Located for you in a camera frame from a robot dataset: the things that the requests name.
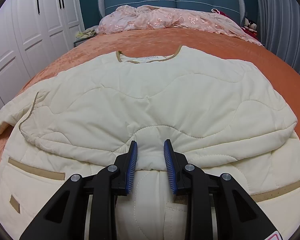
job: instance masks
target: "jacket sleeve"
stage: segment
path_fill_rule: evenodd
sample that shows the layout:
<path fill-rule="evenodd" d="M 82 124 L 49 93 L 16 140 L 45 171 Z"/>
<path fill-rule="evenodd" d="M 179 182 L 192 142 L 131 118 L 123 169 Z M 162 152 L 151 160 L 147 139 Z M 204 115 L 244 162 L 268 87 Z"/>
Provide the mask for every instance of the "jacket sleeve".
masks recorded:
<path fill-rule="evenodd" d="M 22 116 L 30 109 L 37 94 L 37 100 L 43 98 L 47 90 L 51 89 L 55 78 L 56 77 L 52 77 L 34 84 L 1 108 L 0 134 L 2 134 L 9 125 L 15 126 L 17 124 Z"/>

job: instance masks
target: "metal screw cap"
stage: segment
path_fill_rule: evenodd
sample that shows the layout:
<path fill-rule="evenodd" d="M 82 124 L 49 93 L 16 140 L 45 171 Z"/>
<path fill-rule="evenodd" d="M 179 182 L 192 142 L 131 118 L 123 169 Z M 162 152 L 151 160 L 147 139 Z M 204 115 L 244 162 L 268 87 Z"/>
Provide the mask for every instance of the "metal screw cap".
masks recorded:
<path fill-rule="evenodd" d="M 222 174 L 222 178 L 224 179 L 224 180 L 231 180 L 231 175 L 229 174 L 229 173 L 224 173 L 224 174 Z"/>
<path fill-rule="evenodd" d="M 187 165 L 185 166 L 185 169 L 186 169 L 187 171 L 193 171 L 193 170 L 194 170 L 194 166 L 193 166 L 192 164 L 187 164 Z"/>
<path fill-rule="evenodd" d="M 113 171 L 116 171 L 117 170 L 117 166 L 115 166 L 115 165 L 110 165 L 109 167 L 108 167 L 108 171 L 111 171 L 111 172 L 113 172 Z"/>
<path fill-rule="evenodd" d="M 78 181 L 80 179 L 80 175 L 79 174 L 74 174 L 71 176 L 71 180 L 72 181 Z"/>

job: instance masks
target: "black door handle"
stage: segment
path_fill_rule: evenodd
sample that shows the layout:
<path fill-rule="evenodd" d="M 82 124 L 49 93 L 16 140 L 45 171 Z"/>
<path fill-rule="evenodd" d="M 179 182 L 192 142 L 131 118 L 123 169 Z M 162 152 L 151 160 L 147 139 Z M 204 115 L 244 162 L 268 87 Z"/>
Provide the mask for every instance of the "black door handle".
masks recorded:
<path fill-rule="evenodd" d="M 40 15 L 39 0 L 37 0 L 37 8 L 38 8 L 38 14 Z"/>
<path fill-rule="evenodd" d="M 59 5 L 60 5 L 60 9 L 62 9 L 62 8 L 61 8 L 61 0 L 59 0 Z"/>
<path fill-rule="evenodd" d="M 63 8 L 65 8 L 65 3 L 63 2 L 63 0 L 62 0 L 62 6 L 63 6 Z"/>

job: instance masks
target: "tan collar trim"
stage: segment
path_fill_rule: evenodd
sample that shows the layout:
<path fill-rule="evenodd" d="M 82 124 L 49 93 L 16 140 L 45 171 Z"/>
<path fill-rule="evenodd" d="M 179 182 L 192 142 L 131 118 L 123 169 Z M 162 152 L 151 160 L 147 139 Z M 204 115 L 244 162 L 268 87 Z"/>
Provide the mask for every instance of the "tan collar trim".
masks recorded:
<path fill-rule="evenodd" d="M 182 48 L 182 45 L 180 45 L 179 48 L 177 49 L 177 51 L 176 51 L 172 56 L 170 56 L 170 57 L 168 57 L 168 58 L 165 58 L 165 59 L 157 59 L 157 60 L 150 60 L 150 61 L 147 61 L 146 63 L 150 63 L 150 62 L 154 62 L 154 61 L 166 61 L 166 60 L 172 59 L 172 58 L 174 58 L 176 55 L 178 55 L 178 53 L 180 52 L 181 48 Z M 118 61 L 119 61 L 119 62 L 122 62 L 122 60 L 121 60 L 121 58 L 120 58 L 120 55 L 124 55 L 124 54 L 122 53 L 122 51 L 118 50 L 118 51 L 116 52 L 116 55 L 117 55 Z M 134 61 L 134 60 L 127 60 L 126 62 L 131 62 L 131 63 L 134 63 L 134 64 L 139 64 L 139 63 L 140 63 L 140 62 L 137 62 L 137 61 Z"/>

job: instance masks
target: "tan pocket trim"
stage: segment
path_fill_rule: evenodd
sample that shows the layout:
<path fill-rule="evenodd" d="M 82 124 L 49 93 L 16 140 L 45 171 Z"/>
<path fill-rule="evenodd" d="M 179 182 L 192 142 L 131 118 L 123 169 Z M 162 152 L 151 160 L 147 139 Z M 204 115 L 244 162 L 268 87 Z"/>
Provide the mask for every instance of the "tan pocket trim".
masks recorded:
<path fill-rule="evenodd" d="M 65 180 L 66 173 L 65 172 L 56 172 L 56 171 L 47 171 L 43 169 L 39 169 L 36 167 L 32 167 L 21 162 L 17 162 L 16 160 L 9 157 L 8 163 L 11 165 L 34 175 L 44 177 L 47 179 L 55 179 L 55 180 Z"/>
<path fill-rule="evenodd" d="M 12 195 L 10 197 L 10 204 L 20 214 L 20 204 Z"/>
<path fill-rule="evenodd" d="M 275 190 L 271 190 L 271 191 L 259 193 L 259 194 L 253 194 L 253 195 L 251 195 L 251 198 L 255 202 L 261 202 L 261 201 L 265 201 L 268 199 L 282 196 L 282 195 L 287 194 L 297 188 L 300 188 L 300 180 L 295 183 L 289 184 L 287 186 L 277 188 Z"/>
<path fill-rule="evenodd" d="M 272 199 L 272 198 L 275 198 L 275 197 L 282 196 L 282 195 L 287 194 L 287 193 L 289 193 L 289 192 L 291 192 L 291 191 L 293 191 L 297 188 L 300 188 L 300 180 L 295 182 L 295 183 L 289 184 L 287 186 L 277 188 L 275 190 L 250 195 L 250 197 L 255 202 L 261 202 L 261 201 L 265 201 L 265 200 L 268 200 L 268 199 Z M 177 204 L 187 205 L 188 204 L 188 195 L 175 196 L 174 199 L 173 199 L 173 202 L 177 203 Z M 214 207 L 213 198 L 210 198 L 210 203 L 212 204 L 212 207 Z"/>

